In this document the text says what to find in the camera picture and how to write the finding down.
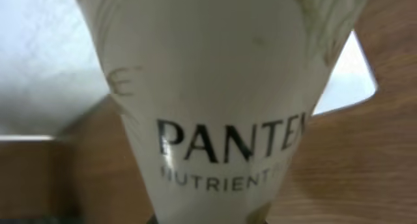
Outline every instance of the wooden table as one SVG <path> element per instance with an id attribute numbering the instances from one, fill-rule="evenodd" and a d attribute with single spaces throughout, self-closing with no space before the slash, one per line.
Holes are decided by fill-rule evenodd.
<path id="1" fill-rule="evenodd" d="M 270 224 L 417 223 L 415 2 L 370 0 L 356 32 L 379 91 L 363 104 L 312 119 Z M 65 136 L 72 145 L 68 181 L 87 222 L 145 223 L 152 208 L 111 102 Z"/>

